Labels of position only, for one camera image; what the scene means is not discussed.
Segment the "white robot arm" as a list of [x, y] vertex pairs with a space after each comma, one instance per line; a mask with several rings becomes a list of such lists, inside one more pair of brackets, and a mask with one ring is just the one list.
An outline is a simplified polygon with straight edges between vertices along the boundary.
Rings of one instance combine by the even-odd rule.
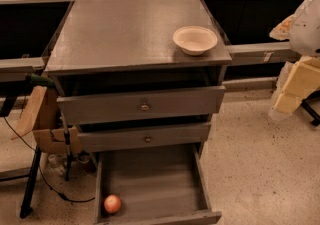
[[320, 0], [304, 0], [269, 36], [288, 40], [290, 48], [301, 55], [294, 64], [285, 64], [272, 96], [269, 116], [281, 121], [320, 88]]

